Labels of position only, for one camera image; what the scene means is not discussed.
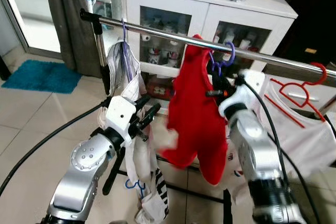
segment black cable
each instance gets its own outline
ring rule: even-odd
[[[66,124],[62,125],[60,128],[54,130],[52,133],[50,133],[48,136],[46,136],[43,140],[41,140],[38,144],[36,144],[29,152],[26,153],[26,155],[23,156],[19,160],[19,162],[16,163],[16,165],[13,167],[13,169],[9,172],[6,179],[2,183],[0,187],[0,197],[2,193],[4,192],[7,184],[9,183],[10,179],[14,176],[16,171],[20,168],[20,166],[26,161],[37,149],[39,149],[42,145],[44,145],[49,139],[54,137],[56,134],[64,130],[66,127],[72,125],[73,123],[77,122],[78,120],[84,118],[88,114],[91,114],[95,110],[99,109],[102,106],[108,106],[111,101],[111,97],[107,97],[103,102],[101,102],[99,105],[93,107],[92,109],[88,110],[87,112],[83,113],[82,115],[79,115],[78,117],[72,119],[71,121],[67,122]]]
[[[287,185],[287,187],[289,186],[289,180],[288,180],[288,177],[287,177],[287,173],[286,173],[286,169],[285,169],[285,163],[284,163],[284,157],[282,156],[282,152],[281,152],[281,146],[280,146],[280,142],[279,142],[279,138],[278,138],[278,134],[275,130],[275,126],[273,124],[273,121],[272,121],[272,118],[269,114],[269,111],[264,103],[264,101],[262,100],[262,98],[260,97],[260,95],[244,80],[244,78],[239,78],[239,81],[244,84],[246,87],[249,88],[249,90],[252,91],[252,93],[256,96],[256,98],[258,99],[258,101],[260,102],[262,108],[264,109],[264,112],[266,114],[266,117],[267,117],[267,120],[269,121],[269,124],[271,126],[271,129],[272,129],[272,133],[274,135],[274,139],[275,139],[275,142],[276,142],[276,146],[277,146],[277,149],[278,149],[278,155],[279,155],[279,160],[280,160],[280,165],[281,165],[281,169],[282,169],[282,173],[284,175],[284,181]]]
[[[271,134],[269,134],[268,132],[267,132],[267,134],[268,134],[268,136],[270,137],[270,139],[271,139],[274,143],[276,143],[276,141],[275,141],[274,138],[271,136]],[[321,223],[321,222],[320,222],[320,216],[319,216],[319,213],[317,212],[317,208],[316,208],[315,203],[314,203],[314,201],[313,201],[313,199],[312,199],[312,197],[311,197],[311,195],[310,195],[310,192],[309,192],[309,189],[308,189],[308,186],[307,186],[307,183],[306,183],[305,179],[304,179],[303,176],[301,175],[301,173],[300,173],[299,169],[297,168],[297,166],[294,164],[293,160],[288,156],[288,154],[287,154],[282,148],[281,148],[281,152],[282,152],[283,155],[286,157],[286,159],[290,162],[290,164],[293,166],[295,172],[297,173],[297,175],[298,175],[298,177],[299,177],[299,180],[300,180],[300,182],[301,182],[301,184],[302,184],[302,187],[303,187],[303,189],[304,189],[304,192],[305,192],[306,195],[307,195],[309,204],[310,204],[310,206],[311,206],[311,208],[312,208],[312,210],[313,210],[313,212],[314,212],[316,221],[317,221],[318,224]]]

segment tile floor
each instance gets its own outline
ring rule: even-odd
[[[5,61],[11,71],[27,59],[48,60],[15,49]],[[98,104],[105,98],[103,85],[97,78],[82,77],[72,94],[56,94],[0,88],[0,182],[16,162],[48,133]],[[38,223],[45,215],[55,187],[69,164],[69,154],[80,141],[97,127],[97,113],[64,130],[34,153],[13,177],[0,198],[0,223]],[[208,185],[192,170],[177,170],[160,162],[167,182],[183,188],[222,198],[222,189]],[[109,223],[126,220],[134,223],[137,197],[125,188],[126,177],[118,175],[110,195],[101,188],[108,176],[100,179],[98,195],[87,223]],[[322,223],[336,223],[336,169],[328,168],[307,179],[320,211]],[[298,182],[293,191],[303,209],[313,220],[310,208]],[[223,205],[169,189],[170,215],[165,223],[223,223]],[[232,206],[234,223],[253,223],[251,200]]]

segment purple hanger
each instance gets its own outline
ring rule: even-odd
[[[212,67],[211,67],[211,71],[215,70],[215,67],[218,68],[218,75],[221,76],[222,75],[222,67],[229,67],[233,64],[235,58],[236,58],[236,49],[235,49],[235,45],[233,45],[233,43],[231,41],[225,42],[226,45],[230,45],[231,46],[231,57],[228,61],[223,60],[222,62],[216,62],[214,60],[214,56],[212,55],[211,52],[209,52],[210,54],[210,60],[212,63]]]

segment red hanger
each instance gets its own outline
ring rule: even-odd
[[[311,107],[315,113],[317,115],[319,115],[320,119],[322,122],[325,122],[325,119],[323,117],[323,115],[320,113],[320,111],[318,111],[309,101],[309,93],[307,91],[307,89],[305,88],[305,85],[311,85],[311,86],[314,86],[314,85],[319,85],[321,84],[322,82],[324,82],[327,78],[327,70],[325,68],[324,65],[320,64],[320,63],[316,63],[316,62],[313,62],[311,63],[312,65],[314,66],[317,66],[319,67],[321,70],[322,70],[322,77],[317,81],[317,82],[309,82],[309,81],[305,81],[303,84],[298,84],[298,83],[295,83],[295,82],[289,82],[289,83],[286,83],[286,84],[283,84],[282,82],[278,81],[278,80],[275,80],[273,78],[271,78],[270,80],[281,85],[281,88],[279,90],[279,93],[282,94],[284,97],[286,97],[288,100],[290,100],[292,103],[294,103],[296,106],[298,106],[299,108],[303,108],[304,106],[308,105],[309,107]],[[288,95],[286,95],[283,90],[285,87],[287,86],[290,86],[290,85],[295,85],[295,86],[298,86],[300,87],[305,93],[306,93],[306,100],[304,101],[303,104],[299,104],[298,102],[296,102],[293,98],[289,97]],[[275,103],[273,100],[271,100],[268,96],[265,96],[268,100],[270,100],[273,104]],[[298,123],[301,127],[303,126],[301,123],[299,123],[297,120],[295,120],[292,116],[290,116],[283,108],[281,108],[280,106],[277,106],[277,108],[279,108],[283,113],[285,113],[287,116],[289,116],[292,120],[294,120],[296,123]]]

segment yellow label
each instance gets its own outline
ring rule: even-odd
[[[306,48],[305,52],[308,52],[310,54],[316,54],[317,50],[316,49],[311,49],[311,48]]]

